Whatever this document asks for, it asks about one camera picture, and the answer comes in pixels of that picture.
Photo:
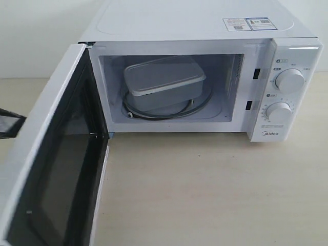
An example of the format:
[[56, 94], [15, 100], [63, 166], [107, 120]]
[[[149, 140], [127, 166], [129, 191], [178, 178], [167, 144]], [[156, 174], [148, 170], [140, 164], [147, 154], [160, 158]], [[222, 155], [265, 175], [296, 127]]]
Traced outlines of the white red warning sticker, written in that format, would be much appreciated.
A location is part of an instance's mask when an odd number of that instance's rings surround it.
[[228, 31], [234, 32], [252, 30], [245, 18], [223, 18], [222, 20]]

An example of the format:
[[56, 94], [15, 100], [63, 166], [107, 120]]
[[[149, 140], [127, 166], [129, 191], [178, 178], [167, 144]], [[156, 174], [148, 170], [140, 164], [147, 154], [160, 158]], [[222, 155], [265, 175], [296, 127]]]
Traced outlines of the white Midea microwave body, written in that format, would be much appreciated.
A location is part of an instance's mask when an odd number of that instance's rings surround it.
[[[228, 31], [223, 18], [268, 17], [277, 30]], [[90, 59], [110, 133], [245, 132], [252, 142], [287, 138], [323, 45], [278, 1], [106, 1], [80, 38]], [[202, 94], [150, 111], [129, 102], [125, 68], [167, 56], [191, 56], [203, 69]], [[305, 83], [284, 94], [287, 69]], [[291, 117], [270, 121], [284, 102]]]

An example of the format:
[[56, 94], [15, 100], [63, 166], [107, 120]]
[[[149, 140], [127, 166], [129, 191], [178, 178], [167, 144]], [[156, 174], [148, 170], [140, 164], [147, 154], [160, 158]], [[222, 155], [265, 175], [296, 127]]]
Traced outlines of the white microwave door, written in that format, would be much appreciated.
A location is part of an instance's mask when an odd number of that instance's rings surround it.
[[71, 45], [1, 165], [1, 245], [90, 245], [108, 140], [90, 48]]

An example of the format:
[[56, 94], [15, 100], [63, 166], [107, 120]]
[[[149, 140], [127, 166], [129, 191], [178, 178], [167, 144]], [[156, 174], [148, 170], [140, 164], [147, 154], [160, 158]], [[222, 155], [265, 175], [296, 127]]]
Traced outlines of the lower white timer knob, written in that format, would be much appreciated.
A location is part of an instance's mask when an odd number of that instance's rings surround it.
[[291, 117], [292, 110], [287, 103], [276, 102], [268, 106], [265, 111], [265, 115], [270, 121], [284, 122]]

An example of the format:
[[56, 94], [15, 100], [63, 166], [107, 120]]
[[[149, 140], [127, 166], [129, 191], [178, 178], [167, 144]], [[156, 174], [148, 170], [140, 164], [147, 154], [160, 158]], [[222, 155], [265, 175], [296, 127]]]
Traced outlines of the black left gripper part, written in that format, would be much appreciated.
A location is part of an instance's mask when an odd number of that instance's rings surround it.
[[1, 139], [16, 138], [26, 117], [1, 109]]

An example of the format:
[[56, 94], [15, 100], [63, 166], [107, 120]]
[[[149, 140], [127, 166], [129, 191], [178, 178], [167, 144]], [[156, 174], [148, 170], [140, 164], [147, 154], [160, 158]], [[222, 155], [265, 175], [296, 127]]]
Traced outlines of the upper white control knob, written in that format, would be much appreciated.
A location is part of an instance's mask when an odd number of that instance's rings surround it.
[[275, 80], [276, 87], [284, 94], [294, 93], [302, 89], [305, 79], [297, 69], [287, 69], [281, 72]]

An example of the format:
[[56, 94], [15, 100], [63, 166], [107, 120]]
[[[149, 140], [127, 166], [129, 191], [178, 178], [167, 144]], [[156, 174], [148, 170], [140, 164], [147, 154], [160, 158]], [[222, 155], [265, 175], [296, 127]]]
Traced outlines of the white lidded plastic container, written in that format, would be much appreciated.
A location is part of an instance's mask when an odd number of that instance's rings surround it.
[[206, 75], [191, 56], [176, 55], [131, 65], [124, 78], [132, 106], [150, 111], [199, 97]]

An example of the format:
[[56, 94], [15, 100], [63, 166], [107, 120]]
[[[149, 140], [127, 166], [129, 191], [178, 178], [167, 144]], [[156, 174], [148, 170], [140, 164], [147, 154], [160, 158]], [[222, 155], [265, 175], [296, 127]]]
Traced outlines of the blue energy label sticker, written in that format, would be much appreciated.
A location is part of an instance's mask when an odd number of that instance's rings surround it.
[[245, 19], [252, 31], [277, 30], [268, 17], [254, 17]]

